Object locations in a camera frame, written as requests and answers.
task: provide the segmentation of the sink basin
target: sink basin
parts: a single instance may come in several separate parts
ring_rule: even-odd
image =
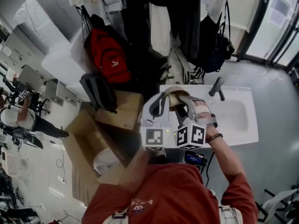
[[[161,85],[164,91],[173,85]],[[211,97],[208,92],[211,85],[176,85],[185,89],[191,96],[205,100],[212,113],[216,115],[218,131],[223,134],[228,145],[240,145],[258,142],[256,110],[251,89],[247,87],[222,86],[225,101],[218,93]],[[170,113],[172,131],[178,129],[175,112]],[[169,139],[166,147],[175,148],[174,140]]]

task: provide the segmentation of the white plastic bag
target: white plastic bag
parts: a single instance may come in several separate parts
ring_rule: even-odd
[[[119,163],[119,160],[110,148],[105,148],[97,154],[93,160],[93,168],[100,174],[104,175],[113,165]]]

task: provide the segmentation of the person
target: person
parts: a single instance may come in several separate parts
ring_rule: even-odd
[[[56,128],[53,124],[42,119],[32,109],[29,109],[31,93],[24,98],[23,106],[5,105],[5,100],[0,98],[1,122],[10,128],[21,127],[28,131],[40,131],[54,138],[65,138],[69,133]]]
[[[206,105],[199,101],[195,104]],[[211,115],[203,112],[198,117],[209,118]],[[206,139],[216,134],[216,128],[208,125]],[[211,140],[209,145],[229,182],[222,205],[238,209],[244,224],[255,224],[257,207],[240,160],[221,136]],[[140,147],[118,185],[99,185],[83,216],[83,224],[109,223],[109,216],[126,208],[130,224],[221,223],[219,202],[205,187],[195,166],[180,163],[148,165],[150,153]]]

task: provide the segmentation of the glass door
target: glass door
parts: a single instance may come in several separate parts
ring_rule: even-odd
[[[268,60],[289,29],[294,15],[297,15],[297,5],[298,0],[270,0],[261,26],[246,55]]]
[[[279,53],[279,55],[274,59],[273,66],[277,63],[283,66],[287,66],[291,60],[296,56],[299,51],[299,22],[294,29],[292,36],[288,39],[285,47]]]

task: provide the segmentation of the door frame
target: door frame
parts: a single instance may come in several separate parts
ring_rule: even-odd
[[[246,30],[244,32],[243,38],[237,50],[237,62],[245,59],[246,53],[251,46],[262,21],[265,17],[266,10],[268,8],[270,0],[260,0],[256,9],[256,14],[253,18],[252,24],[250,26],[249,32]]]
[[[293,17],[292,17],[290,23],[288,24],[286,31],[284,32],[283,36],[281,37],[280,41],[276,45],[273,52],[268,57],[268,59],[267,59],[268,61],[267,61],[266,65],[269,65],[269,66],[277,66],[278,65],[278,63],[275,63],[274,60],[278,57],[280,52],[284,49],[286,44],[290,41],[291,36],[294,35],[294,32],[296,32],[296,29],[297,29],[296,26],[298,24],[298,20],[299,20],[299,0],[297,0],[295,12],[293,14]]]

